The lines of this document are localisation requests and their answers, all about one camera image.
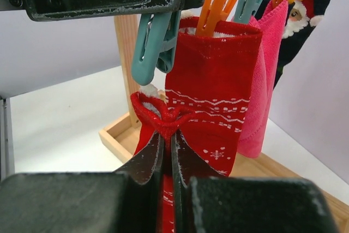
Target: wooden board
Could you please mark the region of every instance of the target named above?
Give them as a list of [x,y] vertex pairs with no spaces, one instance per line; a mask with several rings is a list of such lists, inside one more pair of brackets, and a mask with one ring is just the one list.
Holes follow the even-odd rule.
[[[103,144],[123,163],[129,160],[140,136],[140,127],[131,126],[130,116],[126,114],[99,132]],[[270,157],[261,154],[257,159],[237,155],[230,174],[234,177],[299,177]],[[349,233],[349,206],[327,192],[323,192],[341,233]]]

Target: drying rack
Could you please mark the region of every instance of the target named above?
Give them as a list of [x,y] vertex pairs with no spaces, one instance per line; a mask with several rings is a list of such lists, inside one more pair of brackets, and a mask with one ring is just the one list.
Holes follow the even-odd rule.
[[[129,112],[115,120],[99,132],[102,143],[122,162],[132,158],[138,144],[141,122],[133,111],[130,95],[139,90],[139,85],[131,75],[131,64],[137,38],[137,15],[116,16],[114,18],[117,42],[120,53],[122,73],[128,101]],[[164,99],[165,93],[159,91]],[[280,163],[265,154],[257,159],[249,159],[237,154],[234,177],[299,177]],[[349,206],[337,198],[323,192],[341,233],[349,233]]]

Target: fabric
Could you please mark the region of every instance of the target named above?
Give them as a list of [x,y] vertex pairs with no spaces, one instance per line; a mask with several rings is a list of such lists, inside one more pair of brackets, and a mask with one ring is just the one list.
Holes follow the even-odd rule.
[[269,1],[261,19],[257,21],[252,17],[250,21],[250,25],[262,30],[263,37],[253,75],[249,109],[238,142],[238,152],[249,158],[258,157],[262,151],[287,11],[286,0],[275,9]]
[[[293,61],[315,27],[321,22],[331,0],[303,0],[294,2],[282,36],[278,67],[274,87],[280,80],[284,66]],[[266,8],[266,1],[260,6],[256,18]]]
[[[248,109],[261,30],[219,22],[214,38],[194,35],[198,17],[180,22],[176,63],[166,76],[167,105],[156,92],[136,92],[131,101],[142,122],[139,152],[157,130],[167,141],[181,129],[189,146],[228,176]],[[174,232],[173,181],[164,176],[163,232]]]

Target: pink cloth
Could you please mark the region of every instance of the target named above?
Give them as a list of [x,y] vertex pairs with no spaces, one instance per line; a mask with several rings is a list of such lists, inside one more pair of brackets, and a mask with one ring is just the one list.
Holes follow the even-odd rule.
[[286,0],[275,9],[270,1],[263,17],[258,21],[252,17],[250,21],[250,25],[262,30],[263,37],[252,81],[250,104],[237,149],[249,158],[258,157],[262,151],[287,10]]

